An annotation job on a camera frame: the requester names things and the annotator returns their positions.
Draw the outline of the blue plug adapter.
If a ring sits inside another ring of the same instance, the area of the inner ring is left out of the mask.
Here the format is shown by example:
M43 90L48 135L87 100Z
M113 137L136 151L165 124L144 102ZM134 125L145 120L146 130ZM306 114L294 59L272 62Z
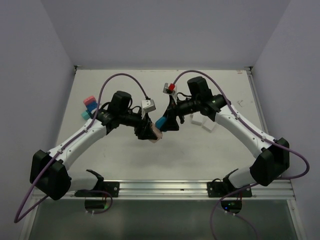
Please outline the blue plug adapter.
M166 116L160 117L160 118L155 122L155 127L160 130L160 129L164 126L164 124L166 123L166 121L167 121L167 117L166 117Z

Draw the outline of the beige cube socket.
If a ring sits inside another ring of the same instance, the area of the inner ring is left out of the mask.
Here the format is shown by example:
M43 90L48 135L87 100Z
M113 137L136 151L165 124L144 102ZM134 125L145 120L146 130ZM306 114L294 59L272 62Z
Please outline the beige cube socket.
M156 139L150 140L152 143L156 143L157 141L163 138L163 133L156 127L154 123L151 125L151 129L156 136Z

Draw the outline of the long white charger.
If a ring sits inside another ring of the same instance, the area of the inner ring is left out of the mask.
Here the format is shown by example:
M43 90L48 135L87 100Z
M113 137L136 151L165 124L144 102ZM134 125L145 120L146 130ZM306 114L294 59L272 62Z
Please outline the long white charger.
M204 116L198 112L194 113L191 117L191 123L194 125L201 126L204 121Z

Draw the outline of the white USB charger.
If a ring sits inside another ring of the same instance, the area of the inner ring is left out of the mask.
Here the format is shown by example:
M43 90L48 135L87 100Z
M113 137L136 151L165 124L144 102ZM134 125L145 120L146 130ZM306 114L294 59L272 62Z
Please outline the white USB charger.
M209 133L211 133L214 130L215 126L216 123L210 119L206 119L201 125L201 127Z

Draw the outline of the blue cube socket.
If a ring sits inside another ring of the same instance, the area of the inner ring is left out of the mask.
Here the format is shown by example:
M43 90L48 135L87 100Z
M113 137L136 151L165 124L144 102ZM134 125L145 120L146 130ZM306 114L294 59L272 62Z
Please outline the blue cube socket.
M92 111L95 111L98 107L98 103L96 101L93 101L89 104L86 105L86 109L88 112L92 112Z

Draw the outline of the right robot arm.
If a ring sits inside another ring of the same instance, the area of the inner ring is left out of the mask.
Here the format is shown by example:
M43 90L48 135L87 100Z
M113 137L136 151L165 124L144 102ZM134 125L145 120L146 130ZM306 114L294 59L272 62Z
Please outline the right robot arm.
M255 183L266 187L289 168L287 140L275 139L247 122L222 94L212 94L203 77L194 77L187 81L187 85L190 96L184 100L177 97L177 87L173 83L164 85L163 92L169 96L169 104L156 127L162 132L178 131L186 115L200 113L241 141L255 161L251 166L237 168L223 178L222 189L227 196L235 196L242 187Z

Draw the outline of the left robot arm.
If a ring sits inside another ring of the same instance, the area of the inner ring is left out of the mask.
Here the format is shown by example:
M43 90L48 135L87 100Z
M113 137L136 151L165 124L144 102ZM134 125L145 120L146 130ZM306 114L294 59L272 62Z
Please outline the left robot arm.
M117 91L110 102L98 104L84 126L71 137L47 152L37 151L32 158L30 183L55 201L72 191L95 197L105 195L104 177L96 171L88 169L79 177L68 171L88 148L120 125L132 127L139 140L158 140L149 117L156 109L154 101L150 98L142 100L138 112L134 112L131 105L132 96Z

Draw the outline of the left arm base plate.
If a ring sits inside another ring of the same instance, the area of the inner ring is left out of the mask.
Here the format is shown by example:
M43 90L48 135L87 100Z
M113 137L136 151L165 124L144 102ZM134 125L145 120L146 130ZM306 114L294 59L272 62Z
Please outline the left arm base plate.
M120 183L118 181L104 181L101 182L100 185L95 187L93 190L77 190L74 196L82 198L104 198L108 196L107 194L100 191L107 192L113 198L117 198L119 196Z

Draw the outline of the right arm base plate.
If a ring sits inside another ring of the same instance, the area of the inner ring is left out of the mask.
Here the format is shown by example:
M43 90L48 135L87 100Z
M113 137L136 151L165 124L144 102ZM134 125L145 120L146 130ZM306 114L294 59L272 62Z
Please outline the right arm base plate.
M216 178L212 181L208 181L206 183L206 190L209 198L222 198L227 194L230 194L236 190L231 183L228 181L223 181L219 178ZM251 188L245 188L241 192L233 194L232 198L243 197L243 198L251 198L253 196Z

